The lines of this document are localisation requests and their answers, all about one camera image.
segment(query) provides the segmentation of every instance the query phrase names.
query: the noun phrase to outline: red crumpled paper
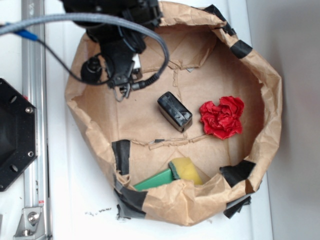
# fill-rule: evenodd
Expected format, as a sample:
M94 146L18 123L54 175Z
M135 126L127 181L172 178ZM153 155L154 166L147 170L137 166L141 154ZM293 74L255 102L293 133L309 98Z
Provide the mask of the red crumpled paper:
M223 96L219 106L212 101L205 102L199 109L200 122L204 124L203 130L207 135L214 135L222 140L234 134L242 133L240 116L245 104L239 97Z

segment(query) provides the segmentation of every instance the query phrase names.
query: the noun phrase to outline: wire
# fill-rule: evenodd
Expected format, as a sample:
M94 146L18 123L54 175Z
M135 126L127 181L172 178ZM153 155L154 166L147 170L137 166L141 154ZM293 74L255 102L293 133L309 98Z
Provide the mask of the wire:
M116 25L121 26L127 29L131 29L134 31L137 31L139 33L142 33L146 36L149 36L156 40L164 54L164 61L160 69L157 73L152 75L147 80L141 80L139 82L133 83L131 88L133 90L142 89L146 86L149 86L150 84L154 83L157 79L159 79L162 72L165 70L166 66L169 62L169 51L166 46L165 41L154 31L139 25L137 23L125 20L120 17L106 15L106 14L99 14L99 13L66 13L66 14L53 14L53 15L44 15L34 18L25 19L16 23L12 23L10 25L5 25L0 27L0 36L8 33L14 33L17 31L24 30L25 28L36 25L36 24L43 24L43 23L50 23L50 22L59 22L59 21L78 21L78 22L91 22L91 23L104 23L104 24L110 24L110 25Z
M86 82L84 80L82 80L80 77L78 77L75 73L73 73L68 67L67 65L61 60L61 58L58 57L58 55L51 49L51 47L49 47L44 41L37 39L36 42L40 43L42 46L45 47L45 49L47 49L54 57L55 59L62 65L62 67L76 80L78 80L79 82L82 83L86 83L88 85L102 85L105 84L108 80L106 81L101 81L101 82L96 82L96 83L91 83L91 82Z

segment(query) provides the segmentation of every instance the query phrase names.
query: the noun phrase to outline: black battery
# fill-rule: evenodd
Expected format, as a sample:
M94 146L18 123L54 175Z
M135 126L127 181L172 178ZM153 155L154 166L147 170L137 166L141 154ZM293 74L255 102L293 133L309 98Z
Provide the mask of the black battery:
M158 104L160 112L179 132L192 125L192 113L171 92L163 94Z

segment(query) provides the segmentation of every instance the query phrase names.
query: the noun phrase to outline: yellow sponge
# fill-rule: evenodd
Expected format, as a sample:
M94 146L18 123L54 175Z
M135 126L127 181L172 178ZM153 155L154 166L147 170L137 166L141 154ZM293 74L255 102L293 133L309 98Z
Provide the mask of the yellow sponge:
M203 182L197 173L195 165L189 157L179 157L171 160L169 167L174 179L193 180L195 185L202 185Z

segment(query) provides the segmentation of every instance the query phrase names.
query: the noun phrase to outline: crumpled brown paper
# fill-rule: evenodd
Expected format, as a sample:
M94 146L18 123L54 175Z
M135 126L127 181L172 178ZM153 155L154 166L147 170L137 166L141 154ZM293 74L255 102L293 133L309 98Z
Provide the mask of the crumpled brown paper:
M223 31L226 22L200 9L160 2L164 18L156 29L166 41L170 63L151 86L130 93L118 103L104 86L90 86L69 78L65 97L73 117L99 166L114 184L129 189L168 168L170 160L190 157L204 185L176 180L148 190L142 210L146 218L191 226L223 211L226 204L258 190L279 147L282 112L282 83L277 72L255 50L242 59L230 47L236 35ZM146 39L140 56L144 79L163 62L160 47ZM100 51L84 35L72 70ZM193 114L193 125L180 133L161 115L157 99L172 92ZM240 121L242 134L226 140L205 135L199 107L207 101L219 103L223 96L240 97L245 108ZM129 175L116 171L111 143L131 141ZM154 143L156 139L164 141ZM219 168L242 159L256 163L247 180L230 187Z

